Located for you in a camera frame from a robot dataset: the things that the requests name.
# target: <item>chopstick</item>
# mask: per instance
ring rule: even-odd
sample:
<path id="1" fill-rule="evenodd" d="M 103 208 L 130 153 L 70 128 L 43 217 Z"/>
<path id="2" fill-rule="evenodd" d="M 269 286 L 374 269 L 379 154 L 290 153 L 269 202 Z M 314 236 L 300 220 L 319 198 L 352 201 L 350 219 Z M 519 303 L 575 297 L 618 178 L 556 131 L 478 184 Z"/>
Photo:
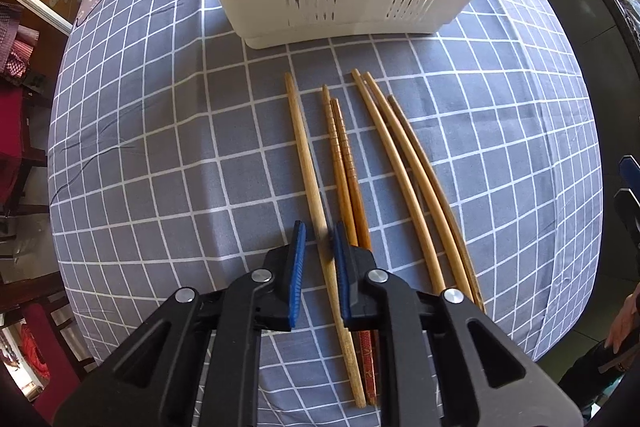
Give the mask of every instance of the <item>chopstick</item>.
<path id="1" fill-rule="evenodd" d="M 353 155 L 351 154 L 351 145 L 347 137 L 346 127 L 342 119 L 342 111 L 340 103 L 334 98 L 331 101 L 332 111 L 336 130 L 338 132 L 338 142 L 340 142 L 340 151 L 342 152 L 342 161 L 347 175 L 347 185 L 351 196 L 351 210 L 353 211 L 353 219 L 356 224 L 356 233 L 358 236 L 358 246 L 372 251 L 371 235 L 369 234 L 369 223 L 367 223 L 367 214 L 364 211 L 364 202 L 362 201 L 362 193 L 360 184 L 358 183 L 358 174 L 356 172 Z"/>
<path id="2" fill-rule="evenodd" d="M 460 233 L 458 222 L 456 221 L 453 212 L 451 212 L 449 201 L 447 201 L 447 197 L 444 193 L 444 190 L 442 190 L 442 186 L 440 186 L 438 177 L 436 176 L 436 173 L 433 170 L 429 159 L 427 158 L 427 153 L 422 148 L 422 145 L 420 145 L 418 137 L 415 136 L 414 130 L 412 129 L 411 124 L 409 124 L 409 120 L 404 115 L 404 112 L 402 111 L 398 100 L 396 100 L 396 97 L 394 97 L 392 94 L 390 94 L 387 98 L 391 109 L 393 109 L 393 112 L 400 121 L 402 128 L 404 129 L 404 132 L 409 139 L 409 142 L 411 142 L 411 146 L 417 154 L 418 160 L 420 160 L 420 165 L 423 167 L 427 177 L 429 178 L 429 181 L 431 182 L 431 187 L 433 187 L 433 191 L 438 198 L 438 203 L 440 204 L 440 207 L 444 212 L 444 216 L 447 219 L 447 224 L 449 225 L 449 229 L 453 235 L 453 240 L 456 242 L 456 246 L 458 247 L 458 253 L 460 254 L 460 259 L 462 260 L 462 265 L 465 269 L 466 278 L 471 288 L 471 295 L 473 297 L 473 300 L 484 313 L 484 300 L 482 300 L 482 294 L 480 293 L 478 277 L 476 277 L 476 272 L 474 270 L 473 264 L 471 263 L 469 252 L 466 249 L 465 240 L 462 238 L 462 234 Z"/>
<path id="3" fill-rule="evenodd" d="M 404 201 L 409 209 L 409 214 L 411 215 L 415 232 L 418 236 L 418 241 L 420 242 L 420 248 L 429 270 L 429 277 L 431 279 L 433 292 L 439 295 L 439 293 L 445 290 L 446 286 L 444 278 L 442 277 L 442 270 L 440 269 L 436 250 L 433 246 L 433 241 L 431 240 L 429 229 L 427 228 L 427 223 L 424 220 L 420 203 L 418 203 L 418 198 L 415 195 L 414 188 L 409 180 L 409 175 L 404 169 L 398 149 L 396 149 L 396 145 L 386 128 L 385 122 L 382 120 L 382 116 L 380 115 L 376 104 L 373 102 L 373 99 L 367 90 L 367 86 L 365 86 L 364 81 L 360 76 L 360 72 L 355 69 L 351 70 L 351 76 L 358 86 L 362 99 L 364 100 L 367 110 L 369 111 L 376 129 L 378 130 L 378 134 L 382 140 L 382 145 L 385 147 L 386 155 L 388 156 L 396 177 L 398 178 L 402 195 L 404 196 Z"/>
<path id="4" fill-rule="evenodd" d="M 322 105 L 324 105 L 324 114 L 326 117 L 327 128 L 329 129 L 329 144 L 331 146 L 331 154 L 334 160 L 334 177 L 335 186 L 338 192 L 338 205 L 340 206 L 340 217 L 344 222 L 347 231 L 347 239 L 350 245 L 358 245 L 358 236 L 356 234 L 356 224 L 353 220 L 353 212 L 351 210 L 351 197 L 349 187 L 347 186 L 347 175 L 344 171 L 342 163 L 342 152 L 338 143 L 338 132 L 335 126 L 335 117 L 331 105 L 331 96 L 328 87 L 322 86 Z"/>
<path id="5" fill-rule="evenodd" d="M 331 152 L 334 157 L 335 184 L 338 190 L 340 216 L 344 221 L 349 244 L 356 247 L 363 247 L 370 251 L 371 239 L 369 236 L 369 225 L 367 224 L 367 217 L 364 214 L 362 194 L 360 193 L 360 185 L 358 184 L 358 177 L 353 165 L 353 157 L 351 156 L 351 148 L 345 131 L 344 120 L 342 119 L 338 100 L 336 98 L 331 99 L 329 89 L 326 86 L 322 86 L 322 103 L 324 104 L 327 127 L 329 129 Z M 346 175 L 346 165 L 349 166 L 348 171 L 350 172 L 350 178 L 352 178 L 350 183 L 348 183 Z M 366 230 L 366 237 L 363 237 L 363 240 L 360 240 L 356 231 L 356 222 L 354 222 L 356 209 L 354 208 L 354 202 L 358 208 L 358 226 L 361 230 Z M 360 341 L 364 390 L 367 396 L 367 402 L 370 405 L 376 405 L 378 399 L 376 396 L 376 377 L 373 363 L 371 332 L 359 331 L 358 339 Z"/>
<path id="6" fill-rule="evenodd" d="M 433 217 L 433 222 L 438 229 L 438 233 L 440 234 L 440 240 L 442 241 L 442 245 L 444 247 L 445 254 L 447 255 L 447 259 L 449 259 L 449 265 L 451 266 L 451 271 L 453 272 L 453 277 L 456 280 L 456 286 L 462 293 L 464 293 L 468 298 L 473 299 L 474 296 L 471 293 L 471 287 L 469 286 L 469 281 L 466 278 L 466 271 L 462 264 L 462 259 L 460 259 L 460 253 L 458 252 L 458 246 L 453 238 L 453 234 L 451 233 L 451 229 L 449 228 L 449 223 L 445 218 L 444 212 L 436 193 L 433 190 L 433 186 L 431 186 L 431 182 L 427 177 L 427 174 L 418 159 L 418 155 L 412 147 L 411 142 L 409 141 L 408 136 L 406 135 L 404 128 L 402 127 L 398 117 L 391 109 L 391 106 L 386 101 L 385 95 L 382 94 L 382 90 L 376 84 L 376 81 L 373 79 L 370 73 L 364 74 L 364 80 L 369 86 L 369 89 L 373 93 L 376 102 L 378 102 L 378 107 L 382 111 L 386 121 L 391 127 L 391 131 L 393 131 L 396 140 L 400 144 L 402 148 L 402 152 L 404 152 L 404 156 L 409 162 L 409 166 L 414 173 L 415 179 L 418 182 L 418 187 L 420 187 L 420 192 L 424 196 L 424 199 L 427 202 L 427 206 L 431 211 L 431 217 Z"/>
<path id="7" fill-rule="evenodd" d="M 284 78 L 287 86 L 287 98 L 289 100 L 289 111 L 291 113 L 293 131 L 296 136 L 296 148 L 298 149 L 298 158 L 300 159 L 300 169 L 302 170 L 302 178 L 305 184 L 306 201 L 309 205 L 309 214 L 311 215 L 311 222 L 313 223 L 316 242 L 318 243 L 318 254 L 320 256 L 324 283 L 329 293 L 329 303 L 334 316 L 335 328 L 340 341 L 344 363 L 347 368 L 353 399 L 355 400 L 356 407 L 362 409 L 366 407 L 367 403 L 360 378 L 360 371 L 358 370 L 358 361 L 356 359 L 356 350 L 353 346 L 353 339 L 351 338 L 351 333 L 342 325 L 335 264 L 329 246 L 329 230 L 324 218 L 320 189 L 318 187 L 318 180 L 316 179 L 311 153 L 309 152 L 309 143 L 306 139 L 305 124 L 302 120 L 302 113 L 300 112 L 293 77 L 290 73 L 285 73 Z"/>

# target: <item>red chair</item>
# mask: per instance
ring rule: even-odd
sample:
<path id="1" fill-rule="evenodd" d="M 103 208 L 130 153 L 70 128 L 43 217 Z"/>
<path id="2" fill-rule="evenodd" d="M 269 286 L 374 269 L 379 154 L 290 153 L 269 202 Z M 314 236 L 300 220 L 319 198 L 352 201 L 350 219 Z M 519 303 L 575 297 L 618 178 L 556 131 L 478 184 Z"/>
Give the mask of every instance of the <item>red chair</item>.
<path id="1" fill-rule="evenodd" d="M 48 204 L 20 204 L 32 167 L 46 167 L 47 154 L 31 147 L 27 109 L 40 99 L 0 80 L 0 212 L 5 216 L 46 214 Z"/>
<path id="2" fill-rule="evenodd" d="M 49 369 L 49 384 L 34 402 L 35 410 L 49 424 L 53 423 L 60 404 L 87 375 L 85 367 L 94 362 L 91 358 L 78 360 L 60 333 L 70 321 L 57 325 L 51 317 L 52 311 L 68 304 L 66 296 L 53 302 L 47 299 L 61 291 L 64 291 L 64 284 L 60 272 L 0 284 L 0 312 L 5 313 L 5 325 L 24 318 Z"/>

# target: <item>light wooden chopstick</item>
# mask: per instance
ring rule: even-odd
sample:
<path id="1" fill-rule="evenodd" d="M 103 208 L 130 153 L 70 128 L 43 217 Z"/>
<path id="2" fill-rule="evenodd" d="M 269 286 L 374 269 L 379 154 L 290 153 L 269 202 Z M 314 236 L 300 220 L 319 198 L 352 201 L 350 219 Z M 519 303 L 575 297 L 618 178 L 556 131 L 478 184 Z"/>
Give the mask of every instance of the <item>light wooden chopstick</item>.
<path id="1" fill-rule="evenodd" d="M 465 267 L 462 265 L 462 259 L 460 259 L 460 253 L 458 252 L 458 246 L 453 238 L 453 234 L 449 228 L 449 223 L 447 223 L 447 219 L 444 216 L 444 212 L 442 211 L 442 207 L 440 206 L 436 193 L 431 186 L 431 182 L 418 159 L 418 155 L 415 152 L 414 147 L 412 147 L 402 124 L 398 120 L 398 117 L 393 112 L 393 109 L 391 109 L 391 106 L 386 101 L 385 95 L 382 94 L 380 87 L 378 87 L 378 84 L 376 84 L 376 81 L 373 79 L 371 74 L 365 73 L 364 80 L 373 93 L 376 102 L 378 102 L 378 106 L 382 110 L 382 113 L 391 127 L 391 131 L 393 131 L 396 140 L 400 144 L 402 152 L 404 152 L 404 156 L 409 162 L 409 166 L 411 167 L 415 179 L 418 182 L 420 192 L 427 202 L 427 206 L 431 211 L 431 217 L 433 217 L 433 222 L 440 234 L 440 240 L 442 241 L 445 254 L 447 255 L 447 259 L 449 259 L 451 271 L 453 272 L 453 277 L 456 280 L 456 286 L 468 298 L 473 299 L 474 297 L 471 293 L 471 287 L 469 286 L 469 281 L 466 278 Z"/>
<path id="2" fill-rule="evenodd" d="M 420 165 L 424 168 L 424 171 L 431 182 L 431 186 L 433 187 L 433 191 L 438 198 L 438 202 L 440 203 L 440 207 L 444 212 L 444 216 L 447 219 L 447 223 L 449 224 L 449 228 L 451 233 L 453 234 L 453 239 L 456 242 L 456 246 L 458 247 L 458 253 L 460 254 L 460 259 L 462 260 L 462 265 L 466 272 L 466 279 L 468 280 L 469 286 L 471 287 L 471 295 L 473 297 L 474 302 L 478 307 L 485 312 L 484 309 L 484 300 L 482 300 L 482 294 L 480 293 L 480 285 L 478 284 L 478 277 L 476 277 L 476 272 L 474 270 L 474 266 L 471 263 L 471 257 L 469 256 L 469 252 L 466 249 L 465 240 L 462 237 L 460 232 L 460 228 L 458 227 L 458 222 L 451 212 L 451 207 L 449 206 L 449 201 L 447 201 L 447 197 L 440 186 L 440 182 L 438 181 L 438 177 L 436 176 L 429 159 L 427 158 L 427 153 L 420 145 L 420 141 L 418 137 L 415 136 L 414 130 L 409 124 L 409 120 L 404 115 L 402 108 L 400 107 L 398 100 L 392 94 L 387 97 L 389 104 L 391 105 L 391 109 L 393 109 L 396 117 L 402 124 L 402 128 L 404 132 L 409 138 L 409 142 L 411 142 L 412 147 L 414 148 L 415 153 L 418 155 L 418 160 L 420 160 Z"/>
<path id="3" fill-rule="evenodd" d="M 400 184 L 402 195 L 404 196 L 404 201 L 406 202 L 409 214 L 414 222 L 415 232 L 418 236 L 420 248 L 429 270 L 429 277 L 431 279 L 433 292 L 439 295 L 439 293 L 445 290 L 446 286 L 444 278 L 442 277 L 442 270 L 440 269 L 438 256 L 433 246 L 429 229 L 427 228 L 427 222 L 424 220 L 424 215 L 422 214 L 422 209 L 420 208 L 420 203 L 418 203 L 418 198 L 415 195 L 414 188 L 411 185 L 409 175 L 404 169 L 400 153 L 398 152 L 398 149 L 396 149 L 396 145 L 386 128 L 385 122 L 382 120 L 382 116 L 380 115 L 376 104 L 373 102 L 373 99 L 367 90 L 367 86 L 365 86 L 364 81 L 360 76 L 360 72 L 358 70 L 351 70 L 351 76 L 353 76 L 353 79 L 358 86 L 358 90 L 360 91 L 362 99 L 367 106 L 367 110 L 373 119 L 373 123 L 378 130 L 378 134 L 380 134 L 382 145 L 386 150 L 386 155 L 388 156 L 396 177 L 398 178 L 398 183 Z"/>
<path id="4" fill-rule="evenodd" d="M 349 139 L 344 127 L 344 120 L 340 111 L 338 100 L 333 100 L 329 96 L 329 89 L 322 86 L 322 102 L 324 103 L 324 111 L 326 114 L 327 126 L 329 128 L 329 142 L 331 143 L 331 151 L 334 157 L 334 173 L 335 184 L 338 190 L 338 203 L 340 204 L 340 215 L 347 229 L 347 236 L 350 245 L 363 247 L 371 251 L 371 239 L 369 236 L 369 225 L 367 217 L 364 214 L 364 205 L 362 203 L 362 194 L 360 193 L 360 185 L 358 177 L 353 165 L 353 157 L 351 156 L 351 147 Z M 351 184 L 348 184 L 346 175 L 346 165 L 350 166 Z M 358 213 L 354 208 L 354 203 L 358 207 Z M 362 241 L 356 231 L 356 222 L 359 221 L 361 230 L 366 230 L 366 238 Z M 367 395 L 367 402 L 370 405 L 376 405 L 378 398 L 376 396 L 376 377 L 373 362 L 373 347 L 371 342 L 370 331 L 359 331 L 358 339 L 360 341 L 360 354 L 362 358 L 362 372 L 364 374 L 364 390 Z"/>
<path id="5" fill-rule="evenodd" d="M 309 152 L 309 143 L 306 139 L 305 124 L 302 120 L 300 105 L 298 104 L 298 96 L 293 77 L 290 73 L 285 73 L 285 83 L 287 85 L 287 98 L 289 100 L 289 110 L 291 113 L 291 121 L 293 123 L 293 131 L 296 136 L 296 147 L 298 149 L 298 157 L 300 159 L 300 169 L 302 170 L 302 179 L 305 184 L 306 201 L 309 205 L 309 214 L 313 223 L 316 241 L 318 243 L 318 254 L 320 256 L 320 264 L 322 266 L 322 274 L 324 275 L 324 283 L 329 293 L 329 303 L 334 316 L 335 328 L 340 340 L 340 348 L 344 357 L 344 363 L 347 368 L 351 391 L 356 407 L 366 407 L 367 402 L 364 396 L 364 388 L 360 371 L 358 370 L 358 360 L 356 359 L 356 350 L 353 346 L 351 333 L 342 325 L 342 317 L 340 316 L 340 302 L 338 301 L 338 282 L 335 274 L 334 258 L 329 246 L 329 230 L 324 218 L 324 210 L 322 208 L 322 200 L 320 198 L 320 189 L 314 164 Z"/>

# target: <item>tablecloth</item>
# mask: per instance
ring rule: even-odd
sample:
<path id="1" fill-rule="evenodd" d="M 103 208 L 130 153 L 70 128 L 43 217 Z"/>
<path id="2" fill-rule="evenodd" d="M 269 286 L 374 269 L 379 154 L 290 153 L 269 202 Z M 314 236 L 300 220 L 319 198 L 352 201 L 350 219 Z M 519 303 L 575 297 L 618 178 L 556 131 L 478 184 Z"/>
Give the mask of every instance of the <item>tablecloth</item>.
<path id="1" fill-rule="evenodd" d="M 534 359 L 568 331 L 593 286 L 602 175 L 587 90 L 546 0 L 472 0 L 435 35 L 266 50 L 244 44 L 218 0 L 101 0 L 69 37 L 49 141 L 56 253 L 96 360 L 180 285 L 224 288 L 285 244 L 295 219 L 311 230 L 286 71 L 328 222 L 338 211 L 322 84 L 342 105 L 378 265 L 430 289 L 351 68 L 407 113 L 489 316 Z M 262 336 L 258 419 L 378 425 L 375 409 L 353 405 L 308 239 L 296 330 Z"/>

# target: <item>blue gripper pad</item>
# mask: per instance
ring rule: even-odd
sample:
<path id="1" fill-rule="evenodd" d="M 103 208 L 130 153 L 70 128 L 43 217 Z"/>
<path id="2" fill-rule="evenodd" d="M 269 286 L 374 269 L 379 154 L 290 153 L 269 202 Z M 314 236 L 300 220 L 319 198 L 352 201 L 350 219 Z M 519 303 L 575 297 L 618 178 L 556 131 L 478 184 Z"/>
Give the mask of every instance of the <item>blue gripper pad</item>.
<path id="1" fill-rule="evenodd" d="M 334 232 L 334 260 L 335 260 L 335 274 L 338 280 L 338 298 L 340 300 L 340 315 L 342 320 L 348 321 L 351 318 L 351 308 L 349 308 L 350 302 L 350 284 L 349 277 L 347 275 L 347 259 L 344 249 L 342 248 L 342 227 L 341 223 L 338 223 Z"/>
<path id="2" fill-rule="evenodd" d="M 640 200 L 640 166 L 633 156 L 623 156 L 619 165 L 620 177 L 631 189 L 637 200 Z"/>
<path id="3" fill-rule="evenodd" d="M 301 221 L 297 222 L 294 230 L 295 254 L 291 282 L 289 284 L 289 326 L 291 329 L 296 325 L 298 313 L 300 312 L 300 292 L 302 290 L 302 267 L 305 260 L 306 227 Z"/>

